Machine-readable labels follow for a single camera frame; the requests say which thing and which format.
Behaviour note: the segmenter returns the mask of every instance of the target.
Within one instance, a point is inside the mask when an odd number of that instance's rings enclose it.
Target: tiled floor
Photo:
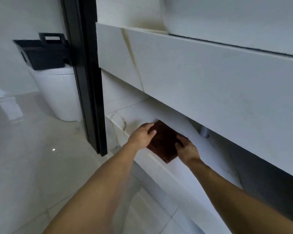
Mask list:
[[[0,99],[0,234],[42,233],[106,160],[86,141],[83,123],[58,120],[40,93]],[[179,226],[185,216],[175,218],[179,209],[161,202],[163,191],[152,188],[160,205],[138,179],[130,175],[116,233],[197,233]]]

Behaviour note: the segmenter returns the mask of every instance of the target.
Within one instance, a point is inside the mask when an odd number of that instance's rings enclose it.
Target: black vertical frame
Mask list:
[[[96,0],[61,0],[87,140],[107,154],[102,76],[98,63]]]

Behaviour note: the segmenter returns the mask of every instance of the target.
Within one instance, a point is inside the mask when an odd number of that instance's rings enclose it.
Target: white bin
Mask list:
[[[66,65],[57,69],[29,70],[43,97],[60,120],[82,120],[73,67]]]

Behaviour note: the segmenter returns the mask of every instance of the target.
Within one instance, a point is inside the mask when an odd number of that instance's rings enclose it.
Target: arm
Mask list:
[[[156,134],[153,123],[141,125],[128,142],[90,177],[61,209],[43,234],[108,233],[122,197],[124,185],[138,150]]]
[[[176,143],[180,160],[198,179],[232,233],[293,233],[292,221],[218,175],[200,159],[191,141],[181,136],[177,138],[183,144],[182,147]]]

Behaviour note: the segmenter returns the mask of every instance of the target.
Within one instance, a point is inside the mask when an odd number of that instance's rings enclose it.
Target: person's left hand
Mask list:
[[[156,134],[156,130],[151,131],[148,134],[148,130],[154,125],[154,123],[144,123],[138,129],[136,129],[129,137],[127,144],[134,146],[137,150],[144,149],[149,145],[151,139]]]

